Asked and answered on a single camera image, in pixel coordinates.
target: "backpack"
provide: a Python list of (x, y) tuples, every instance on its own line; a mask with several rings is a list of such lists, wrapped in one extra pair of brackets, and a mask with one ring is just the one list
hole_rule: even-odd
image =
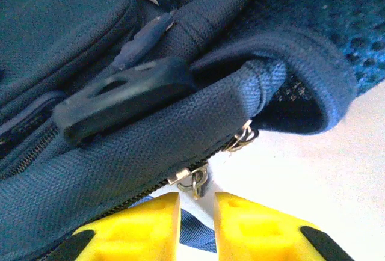
[(203, 180), (210, 156), (260, 129), (333, 128), (385, 78), (384, 9), (1, 0), (0, 259), (45, 259), (180, 174)]

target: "black rubber edge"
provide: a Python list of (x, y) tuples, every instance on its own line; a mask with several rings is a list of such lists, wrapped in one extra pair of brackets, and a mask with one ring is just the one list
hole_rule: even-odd
[(326, 261), (354, 261), (325, 232), (309, 226), (302, 226), (300, 231)]
[(75, 261), (94, 238), (95, 232), (85, 230), (72, 235), (48, 256), (46, 261)]

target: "zipper pull ring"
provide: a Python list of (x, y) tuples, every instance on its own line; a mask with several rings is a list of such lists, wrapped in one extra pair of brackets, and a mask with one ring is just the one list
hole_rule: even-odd
[[(190, 176), (192, 177), (191, 185), (186, 186), (186, 185), (183, 185), (182, 183), (179, 183), (181, 180), (186, 179), (187, 177), (190, 177)], [(208, 163), (206, 163), (206, 165), (199, 167), (192, 172), (190, 172), (188, 168), (184, 168), (178, 173), (176, 173), (175, 176), (169, 177), (167, 180), (170, 185), (174, 185), (175, 183), (178, 183), (176, 186), (182, 192), (192, 191), (194, 199), (198, 200), (204, 196), (202, 186), (207, 182), (208, 177), (209, 177)]]
[(230, 153), (241, 150), (244, 146), (252, 143), (259, 136), (259, 131), (254, 131), (250, 125), (252, 120), (246, 122), (242, 129), (233, 137), (228, 145), (223, 149)]

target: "padded strap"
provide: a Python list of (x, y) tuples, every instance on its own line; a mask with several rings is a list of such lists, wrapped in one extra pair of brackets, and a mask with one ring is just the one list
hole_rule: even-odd
[(180, 8), (175, 25), (150, 54), (151, 60), (178, 55), (192, 61), (251, 0), (194, 0)]
[(273, 57), (305, 85), (314, 102), (299, 107), (271, 103), (256, 116), (260, 129), (315, 134), (333, 128), (356, 97), (356, 79), (343, 55), (327, 40), (305, 29), (278, 28), (219, 48), (192, 65), (192, 70), (234, 62), (235, 59)]

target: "yellow plastic piece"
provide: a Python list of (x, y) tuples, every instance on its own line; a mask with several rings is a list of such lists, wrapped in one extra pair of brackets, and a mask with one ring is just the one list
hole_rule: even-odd
[(95, 236), (76, 261), (174, 261), (180, 200), (169, 193), (77, 229)]
[(324, 261), (302, 235), (312, 223), (239, 198), (215, 193), (215, 237), (219, 261)]

